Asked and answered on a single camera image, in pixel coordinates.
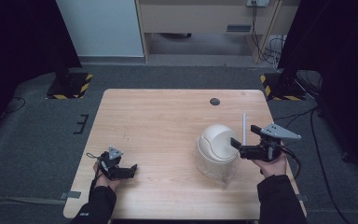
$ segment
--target small black object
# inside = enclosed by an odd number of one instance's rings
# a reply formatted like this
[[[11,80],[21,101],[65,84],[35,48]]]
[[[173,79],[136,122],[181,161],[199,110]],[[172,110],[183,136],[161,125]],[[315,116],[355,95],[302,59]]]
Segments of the small black object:
[[[98,168],[110,180],[133,178],[138,165],[135,164],[131,168],[120,168],[118,166],[120,160],[121,156],[112,158],[109,156],[109,152],[105,151],[99,159]]]
[[[212,98],[209,103],[211,103],[211,105],[220,105],[220,100],[217,98]]]

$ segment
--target hazard tape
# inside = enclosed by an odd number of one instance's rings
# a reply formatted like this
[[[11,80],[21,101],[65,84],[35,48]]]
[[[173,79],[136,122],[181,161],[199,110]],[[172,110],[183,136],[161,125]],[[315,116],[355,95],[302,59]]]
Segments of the hazard tape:
[[[260,76],[260,80],[263,83],[264,90],[267,95],[268,100],[291,100],[291,101],[298,101],[298,100],[305,100],[304,96],[295,96],[295,95],[285,95],[285,96],[272,96],[271,95],[271,88],[269,84],[267,83],[265,76]]]
[[[86,79],[84,80],[83,86],[78,94],[73,95],[65,95],[65,94],[54,94],[48,95],[48,99],[58,99],[58,100],[66,100],[66,99],[78,99],[83,98],[84,94],[86,93],[87,88],[91,82],[92,74],[88,74]]]

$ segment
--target electrical cord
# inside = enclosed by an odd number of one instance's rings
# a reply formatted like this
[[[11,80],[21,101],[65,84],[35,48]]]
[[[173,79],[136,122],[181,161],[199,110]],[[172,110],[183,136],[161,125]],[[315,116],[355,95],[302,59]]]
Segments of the electrical cord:
[[[276,118],[276,119],[274,119],[274,121],[275,121],[275,120],[278,120],[278,119],[290,119],[290,118],[293,118],[293,119],[290,120],[289,123],[287,123],[286,126],[284,127],[285,129],[287,129],[287,127],[289,127],[289,125],[290,125],[293,121],[295,121],[296,119],[298,119],[299,117],[301,117],[301,116],[303,116],[303,115],[308,114],[309,112],[311,112],[312,110],[314,110],[314,109],[316,109],[316,108],[318,108],[318,106],[315,106],[315,107],[313,107],[312,109],[309,109],[309,110],[307,110],[307,111],[305,111],[305,112],[303,112],[303,113],[294,114],[294,115],[289,115],[289,116],[287,116],[287,117]]]
[[[296,157],[295,153],[293,151],[291,151],[289,148],[284,147],[279,145],[280,149],[282,152],[286,153],[287,155],[289,155],[296,163],[297,168],[296,168],[296,172],[293,174],[293,177],[295,179],[298,178],[298,176],[300,175],[301,169],[302,169],[302,164],[299,158]]]
[[[258,53],[258,58],[261,60],[264,60],[266,62],[268,62],[268,58],[266,58],[264,56],[264,53],[262,53],[262,50],[260,48],[260,46],[258,45],[258,37],[257,34],[255,32],[255,18],[257,16],[257,2],[256,1],[252,1],[252,6],[253,6],[253,16],[252,16],[252,40],[255,44],[255,46],[257,47],[257,53]]]
[[[277,51],[277,50],[275,49],[278,40],[281,41],[281,51]],[[278,55],[281,55],[281,54],[282,54],[283,42],[284,42],[284,41],[285,41],[285,40],[284,40],[282,37],[281,37],[281,38],[279,38],[279,37],[271,38],[270,41],[268,42],[268,48],[265,48],[266,50],[269,51],[269,53],[266,53],[266,52],[263,53],[265,56],[267,56],[266,62],[267,62],[267,63],[272,63],[273,66],[274,66],[275,71],[278,70],[278,62],[279,62],[279,60],[281,59],[281,57],[278,57]]]
[[[305,92],[310,98],[312,98],[312,100],[315,99],[315,97],[313,97],[296,79],[295,79],[295,82],[301,88],[301,90],[303,90],[303,92]]]
[[[322,76],[319,77],[318,85],[315,86],[311,83],[310,78],[308,77],[308,73],[306,71],[307,79],[303,78],[300,75],[300,71],[297,72],[295,81],[296,83],[305,91],[312,99],[315,99],[319,96],[321,84],[322,84]]]
[[[88,156],[88,157],[90,157],[90,158],[92,158],[92,159],[97,159],[97,161],[98,161],[98,166],[99,166],[99,163],[101,162],[101,157],[96,157],[96,156],[92,155],[92,154],[89,153],[89,152],[86,153],[86,156]],[[98,168],[97,168],[97,170],[95,171],[95,176],[94,176],[93,181],[97,181],[97,179],[100,178],[101,175],[103,175],[103,174],[98,175]]]
[[[313,108],[311,113],[310,113],[310,127],[311,127],[311,130],[312,130],[312,136],[313,136],[313,141],[315,142],[315,146],[316,146],[316,152],[317,152],[317,155],[318,155],[318,160],[319,160],[319,163],[321,165],[321,168],[322,168],[322,174],[324,176],[324,183],[326,185],[326,188],[327,188],[327,192],[328,192],[328,195],[330,197],[330,200],[332,202],[332,204],[334,205],[334,207],[336,208],[339,216],[345,221],[345,223],[347,224],[351,224],[346,218],[345,216],[341,213],[341,211],[339,210],[339,207],[336,203],[336,200],[334,199],[333,197],[333,194],[331,192],[331,189],[330,189],[330,184],[328,182],[328,179],[327,179],[327,175],[326,175],[326,171],[324,169],[324,163],[322,162],[322,157],[321,157],[321,152],[319,150],[319,145],[318,145],[318,141],[317,141],[317,138],[316,138],[316,134],[315,134],[315,130],[313,128],[313,113],[316,111],[316,109],[318,109],[318,107],[316,108]]]
[[[6,114],[10,114],[10,113],[19,111],[19,110],[21,110],[21,109],[25,106],[25,99],[24,99],[24,98],[19,97],[19,96],[15,96],[15,97],[13,97],[13,99],[22,100],[22,105],[21,105],[19,108],[17,108],[17,109],[10,110],[10,111],[5,111]]]
[[[0,197],[0,203],[30,203],[30,204],[65,204],[64,200],[54,199],[38,199],[38,198],[15,198],[15,197]]]

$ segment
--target black sleeve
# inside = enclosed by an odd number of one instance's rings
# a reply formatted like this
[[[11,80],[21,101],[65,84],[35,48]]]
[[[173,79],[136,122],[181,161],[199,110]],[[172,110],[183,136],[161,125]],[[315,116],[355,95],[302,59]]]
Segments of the black sleeve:
[[[257,185],[260,224],[307,223],[300,202],[287,175],[273,175]]]
[[[108,187],[97,187],[91,193],[89,202],[84,204],[72,224],[106,224],[116,204],[116,194]]]

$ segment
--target black curtain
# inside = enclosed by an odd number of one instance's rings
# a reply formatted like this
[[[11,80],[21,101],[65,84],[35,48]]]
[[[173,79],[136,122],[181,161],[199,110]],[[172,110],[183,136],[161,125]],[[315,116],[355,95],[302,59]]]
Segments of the black curtain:
[[[358,160],[358,1],[302,0],[279,67],[292,64],[322,75],[318,103],[339,142]]]
[[[25,80],[81,67],[53,0],[0,0],[0,116]]]

